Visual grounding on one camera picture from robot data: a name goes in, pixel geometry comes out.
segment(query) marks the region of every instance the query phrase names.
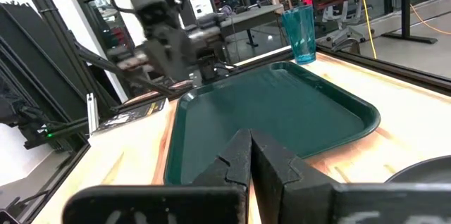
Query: desk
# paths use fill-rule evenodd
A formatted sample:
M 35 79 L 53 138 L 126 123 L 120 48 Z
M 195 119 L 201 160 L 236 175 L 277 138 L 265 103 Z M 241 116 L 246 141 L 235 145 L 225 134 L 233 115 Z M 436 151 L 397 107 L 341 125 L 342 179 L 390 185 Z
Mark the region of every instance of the desk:
M 436 38 L 410 35 L 410 1 L 401 0 L 401 34 L 385 33 L 382 36 L 425 44 L 435 44 L 437 42 Z
M 338 182 L 384 182 L 428 158 L 451 154 L 451 97 L 318 54 L 304 66 L 372 103 L 380 126 L 365 138 L 306 161 Z M 94 144 L 49 200 L 34 224 L 59 224 L 74 193 L 94 185 L 160 185 L 176 101 L 163 113 L 92 136 Z M 249 223 L 260 223 L 251 187 Z
M 254 44 L 250 29 L 277 20 L 276 10 L 282 7 L 280 4 L 262 6 L 261 8 L 251 8 L 249 11 L 232 15 L 221 23 L 221 33 L 224 37 L 228 37 L 246 30 L 249 38 L 248 44 L 256 47 L 258 44 Z

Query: blue plastic cup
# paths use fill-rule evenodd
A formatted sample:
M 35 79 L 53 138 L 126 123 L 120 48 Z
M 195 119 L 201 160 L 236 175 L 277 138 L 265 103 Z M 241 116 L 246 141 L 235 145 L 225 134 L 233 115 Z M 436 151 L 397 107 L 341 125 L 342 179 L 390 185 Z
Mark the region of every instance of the blue plastic cup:
M 313 7 L 299 6 L 282 14 L 283 25 L 290 39 L 296 63 L 304 65 L 315 61 L 315 25 Z

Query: tray rim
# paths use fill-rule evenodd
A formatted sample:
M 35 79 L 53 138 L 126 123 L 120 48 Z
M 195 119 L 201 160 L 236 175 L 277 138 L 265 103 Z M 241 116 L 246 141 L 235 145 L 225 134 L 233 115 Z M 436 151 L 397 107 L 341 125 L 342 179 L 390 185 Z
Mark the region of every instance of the tray rim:
M 418 163 L 412 164 L 412 165 L 407 166 L 406 168 L 403 168 L 402 170 L 396 172 L 394 175 L 392 175 L 390 178 L 388 178 L 385 182 L 397 182 L 397 181 L 393 181 L 393 180 L 399 178 L 399 176 L 404 175 L 405 172 L 410 171 L 413 168 L 418 168 L 419 166 L 421 166 L 421 165 L 423 165 L 425 163 L 431 163 L 431 162 L 435 162 L 435 161 L 442 161 L 443 159 L 448 159 L 448 158 L 451 159 L 451 155 L 445 155 L 445 156 L 439 156 L 439 157 L 435 157 L 435 158 L 429 158 L 427 160 L 420 161 Z
M 364 99 L 358 97 L 357 95 L 355 95 L 355 94 L 353 94 L 351 92 L 348 92 L 346 89 L 343 89 L 342 87 L 340 87 L 338 85 L 335 85 L 332 82 L 329 82 L 328 80 L 324 79 L 323 77 L 321 77 L 321 76 L 319 76 L 319 75 L 307 70 L 306 68 L 303 68 L 302 66 L 297 65 L 296 63 L 294 63 L 292 61 L 274 62 L 274 63 L 270 63 L 268 65 L 265 65 L 265 66 L 262 66 L 262 67 L 259 67 L 259 68 L 256 68 L 256 69 L 258 70 L 260 68 L 272 68 L 272 67 L 274 67 L 275 65 L 278 65 L 278 64 L 288 65 L 288 66 L 291 66 L 293 68 L 296 68 L 295 70 L 300 70 L 300 71 L 303 71 L 305 73 L 308 73 L 308 74 L 316 76 L 323 84 L 326 84 L 328 86 L 337 88 L 343 94 L 346 94 L 347 96 L 351 97 L 355 101 L 357 101 L 359 103 L 362 103 L 363 105 L 367 106 L 369 108 L 369 110 L 371 111 L 372 115 L 374 116 L 373 122 L 370 125 L 365 126 L 365 128 L 360 133 L 357 133 L 357 134 L 353 135 L 353 137 L 347 137 L 347 138 L 344 139 L 344 142 L 342 142 L 341 144 L 336 144 L 336 145 L 333 145 L 331 147 L 328 147 L 328 148 L 324 149 L 322 152 L 325 152 L 325 151 L 334 149 L 336 147 L 342 146 L 344 144 L 348 144 L 348 143 L 353 142 L 355 140 L 361 139 L 361 138 L 369 135 L 370 133 L 372 133 L 379 126 L 379 124 L 381 123 L 381 114 L 379 113 L 379 110 L 373 104 L 370 104 L 369 102 L 367 102 Z M 215 84 L 215 83 L 218 83 L 218 82 L 222 82 L 222 81 L 225 81 L 225 80 L 229 80 L 230 78 L 231 77 L 227 77 L 227 78 L 221 79 L 221 80 L 219 80 L 217 82 L 214 82 L 212 84 Z M 173 127 L 172 127 L 172 131 L 171 131 L 171 141 L 169 143 L 168 155 L 166 157 L 166 163 L 165 163 L 165 166 L 164 166 L 163 183 L 165 185 L 178 185 L 177 183 L 172 183 L 171 181 L 169 181 L 169 179 L 168 179 L 169 174 L 168 174 L 167 171 L 168 171 L 168 168 L 173 165 L 172 164 L 172 159 L 169 158 L 169 156 L 171 156 L 171 154 L 173 152 L 173 130 L 174 130 L 174 128 L 176 128 L 178 123 L 180 123 L 180 121 L 178 121 L 178 119 L 177 119 L 177 113 L 178 113 L 179 108 L 180 108 L 180 101 L 182 101 L 183 98 L 186 97 L 188 94 L 192 94 L 193 92 L 196 92 L 199 89 L 201 89 L 203 87 L 206 87 L 206 86 L 208 86 L 208 85 L 199 86 L 199 87 L 196 87 L 194 89 L 191 89 L 190 91 L 188 91 L 187 93 L 182 95 L 177 100 L 177 107 L 175 109 L 175 115 L 174 115 L 175 119 L 174 119 L 174 124 L 173 124 Z M 316 155 L 316 154 L 320 154 L 320 153 L 310 154 L 308 156 L 305 156 L 304 158 L 307 158 L 307 157 L 310 157 L 310 156 L 313 156 L 313 155 Z

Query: plastic tray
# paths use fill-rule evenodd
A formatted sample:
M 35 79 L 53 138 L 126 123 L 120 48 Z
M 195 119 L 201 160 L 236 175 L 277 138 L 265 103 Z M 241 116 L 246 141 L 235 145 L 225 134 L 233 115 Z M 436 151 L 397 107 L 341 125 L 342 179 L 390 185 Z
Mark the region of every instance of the plastic tray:
M 394 174 L 386 182 L 451 183 L 451 156 L 432 158 Z
M 265 132 L 305 158 L 360 139 L 379 122 L 368 102 L 294 63 L 273 63 L 180 98 L 165 183 L 191 183 L 240 128 Z

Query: chair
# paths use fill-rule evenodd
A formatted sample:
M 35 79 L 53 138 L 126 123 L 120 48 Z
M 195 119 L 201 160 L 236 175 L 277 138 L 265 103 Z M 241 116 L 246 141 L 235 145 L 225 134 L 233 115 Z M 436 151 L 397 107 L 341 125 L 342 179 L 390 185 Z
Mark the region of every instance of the chair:
M 334 20 L 337 22 L 339 29 L 338 33 L 334 32 L 333 34 L 329 34 L 326 40 L 328 42 L 332 41 L 332 46 L 347 38 L 354 38 L 360 42 L 365 42 L 365 35 L 352 27 L 353 25 L 359 24 L 363 10 L 362 0 L 358 0 L 355 5 L 350 5 L 348 1 L 343 2 L 341 14 L 337 14 L 340 10 L 335 10 L 334 6 L 326 8 L 323 12 L 323 22 Z

